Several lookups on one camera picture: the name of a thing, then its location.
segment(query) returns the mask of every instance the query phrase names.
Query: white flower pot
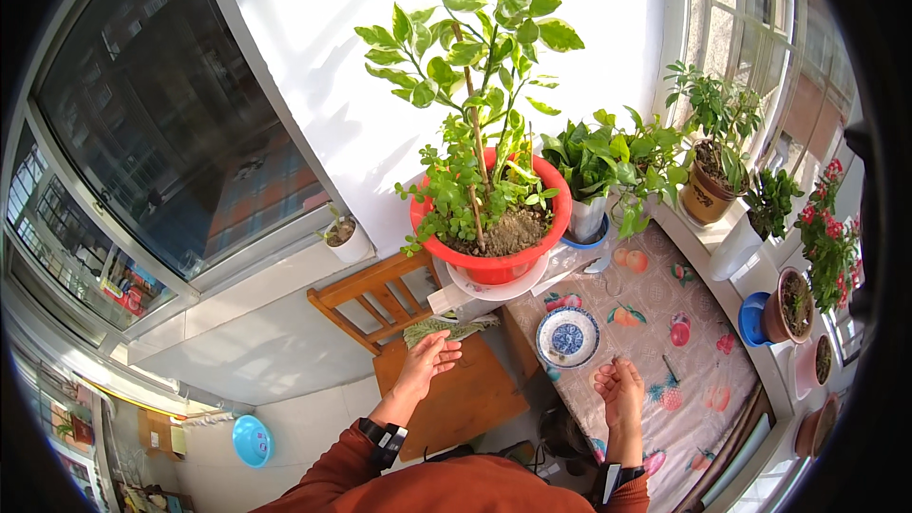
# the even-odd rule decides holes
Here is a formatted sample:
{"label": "white flower pot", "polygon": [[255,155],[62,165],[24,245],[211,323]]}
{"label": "white flower pot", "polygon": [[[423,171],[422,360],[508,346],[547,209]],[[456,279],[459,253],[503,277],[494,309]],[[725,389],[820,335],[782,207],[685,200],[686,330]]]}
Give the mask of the white flower pot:
{"label": "white flower pot", "polygon": [[716,281],[729,279],[762,245],[763,240],[745,214],[712,253],[710,277]]}
{"label": "white flower pot", "polygon": [[576,242],[589,244],[587,240],[599,233],[607,202],[608,199],[605,197],[596,197],[590,204],[573,201],[568,229]]}
{"label": "white flower pot", "polygon": [[[326,230],[329,230],[330,228],[332,228],[332,224],[326,227]],[[334,247],[330,246],[329,244],[325,245],[329,249],[333,250],[333,253],[336,254],[336,257],[347,264],[353,264],[359,259],[362,259],[364,256],[367,256],[371,250],[371,241],[368,239],[367,232],[361,228],[359,222],[355,222],[354,233],[352,233],[349,239],[342,242],[342,244]]]}

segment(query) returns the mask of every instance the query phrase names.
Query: orange sweater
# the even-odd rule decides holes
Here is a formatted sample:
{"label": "orange sweater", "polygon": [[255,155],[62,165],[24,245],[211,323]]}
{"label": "orange sweater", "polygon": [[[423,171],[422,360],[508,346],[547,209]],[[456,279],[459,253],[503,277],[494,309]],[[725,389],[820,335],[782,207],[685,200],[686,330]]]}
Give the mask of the orange sweater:
{"label": "orange sweater", "polygon": [[[592,511],[569,489],[544,483],[515,462],[495,456],[455,457],[380,475],[369,457],[373,444],[348,428],[301,482],[258,513],[429,513],[431,511]],[[648,474],[622,485],[602,513],[646,513]]]}

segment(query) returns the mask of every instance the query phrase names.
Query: pothos plant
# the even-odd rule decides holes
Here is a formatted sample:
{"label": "pothos plant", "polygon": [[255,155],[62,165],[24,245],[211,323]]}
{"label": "pothos plant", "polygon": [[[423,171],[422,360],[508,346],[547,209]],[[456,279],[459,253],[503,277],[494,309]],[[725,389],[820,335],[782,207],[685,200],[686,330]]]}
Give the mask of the pothos plant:
{"label": "pothos plant", "polygon": [[649,124],[632,107],[625,105],[625,109],[634,122],[632,133],[617,128],[617,117],[600,109],[592,114],[594,131],[585,122],[567,122],[556,138],[541,137],[541,155],[564,175],[574,200],[588,204],[617,188],[620,198],[612,206],[612,216],[619,211],[619,238],[646,229],[649,216],[643,217],[643,201],[650,194],[656,195],[658,203],[668,198],[677,206],[678,185],[688,179],[687,167],[675,161],[683,151],[683,133],[660,126],[658,115]]}
{"label": "pothos plant", "polygon": [[671,107],[682,94],[688,97],[692,113],[684,123],[684,134],[702,127],[711,141],[708,158],[701,159],[704,172],[722,188],[739,194],[742,184],[746,184],[744,164],[750,157],[744,152],[744,143],[762,120],[760,96],[731,81],[703,74],[693,64],[685,66],[680,60],[666,68],[671,74],[665,79],[675,80],[675,84],[665,106]]}
{"label": "pothos plant", "polygon": [[[546,209],[547,199],[556,196],[554,189],[542,189],[532,170],[532,125],[518,105],[525,86],[557,86],[554,76],[532,72],[536,44],[559,52],[585,46],[573,27],[548,16],[561,0],[437,1],[412,12],[394,4],[392,30],[355,31],[372,47],[365,57],[376,65],[365,64],[368,73],[398,86],[395,96],[418,108],[437,103],[451,110],[440,128],[444,149],[428,144],[419,150],[427,184],[395,185],[403,200],[413,195],[434,204],[416,234],[406,236],[402,251],[410,256],[436,235],[441,241],[477,240],[485,255],[485,231],[505,211],[520,203]],[[438,46],[442,55],[429,56]],[[533,97],[522,99],[543,114],[560,113]],[[484,152],[493,139],[496,159],[489,176]],[[513,153],[517,157],[508,160]]]}
{"label": "pothos plant", "polygon": [[803,197],[804,192],[798,190],[798,183],[784,169],[773,176],[764,168],[751,179],[753,187],[744,195],[744,202],[750,207],[750,226],[763,241],[770,234],[785,238],[785,217],[792,214],[792,197]]}
{"label": "pothos plant", "polygon": [[843,178],[842,164],[834,159],[817,180],[815,191],[794,223],[801,230],[802,255],[811,262],[811,292],[822,314],[833,308],[845,309],[862,268],[858,220],[843,223],[834,218],[836,193]]}

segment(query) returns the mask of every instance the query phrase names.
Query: small dish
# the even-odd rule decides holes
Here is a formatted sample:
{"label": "small dish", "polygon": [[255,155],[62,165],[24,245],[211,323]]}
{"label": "small dish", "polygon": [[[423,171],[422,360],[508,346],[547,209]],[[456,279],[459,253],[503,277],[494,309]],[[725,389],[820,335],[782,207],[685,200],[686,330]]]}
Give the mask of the small dish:
{"label": "small dish", "polygon": [[538,356],[559,369],[583,366],[599,349],[598,326],[585,309],[558,307],[544,316],[535,332]]}
{"label": "small dish", "polygon": [[795,397],[798,400],[804,400],[804,397],[808,395],[813,388],[801,388],[798,386],[798,372],[795,370],[795,363],[798,361],[798,358],[802,355],[807,349],[814,349],[815,347],[808,342],[799,342],[794,347],[792,347],[792,352],[789,353],[789,378],[792,381],[792,392],[795,393]]}
{"label": "small dish", "polygon": [[766,338],[763,329],[760,328],[763,306],[769,297],[766,291],[751,293],[738,309],[738,331],[741,332],[741,338],[748,347],[772,345],[772,341]]}
{"label": "small dish", "polygon": [[546,269],[548,269],[548,254],[541,256],[535,262],[535,265],[532,266],[532,269],[525,272],[520,279],[514,279],[509,283],[500,285],[482,285],[466,279],[465,276],[456,271],[456,268],[450,266],[449,263],[447,264],[447,271],[450,273],[453,283],[472,297],[488,302],[506,302],[523,295],[523,293],[529,291],[538,283]]}

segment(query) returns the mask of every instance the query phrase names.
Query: plastic basin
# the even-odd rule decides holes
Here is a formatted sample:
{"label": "plastic basin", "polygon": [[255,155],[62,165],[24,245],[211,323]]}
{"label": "plastic basin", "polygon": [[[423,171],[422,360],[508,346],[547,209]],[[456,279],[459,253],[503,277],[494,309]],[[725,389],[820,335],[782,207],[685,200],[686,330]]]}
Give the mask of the plastic basin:
{"label": "plastic basin", "polygon": [[275,448],[269,428],[252,415],[241,416],[234,423],[232,443],[234,453],[250,467],[263,467]]}
{"label": "plastic basin", "polygon": [[[493,166],[496,159],[494,147],[488,147],[484,151],[484,162],[487,166]],[[456,268],[464,278],[471,279],[476,283],[483,285],[500,285],[509,283],[514,279],[520,278],[525,272],[532,269],[535,262],[548,252],[557,240],[564,235],[567,225],[570,223],[570,188],[567,187],[564,177],[557,172],[550,163],[540,156],[532,157],[532,169],[535,174],[541,178],[541,184],[545,188],[560,188],[560,193],[551,199],[554,218],[551,222],[551,229],[548,233],[534,246],[530,246],[517,254],[498,257],[475,257],[461,254],[458,251],[447,247],[436,236],[431,236],[424,247],[432,255],[439,257]],[[427,184],[428,178],[424,177],[421,185]],[[430,199],[425,199],[423,203],[414,198],[411,201],[409,215],[411,218],[412,228],[418,229],[421,219],[433,208]]]}

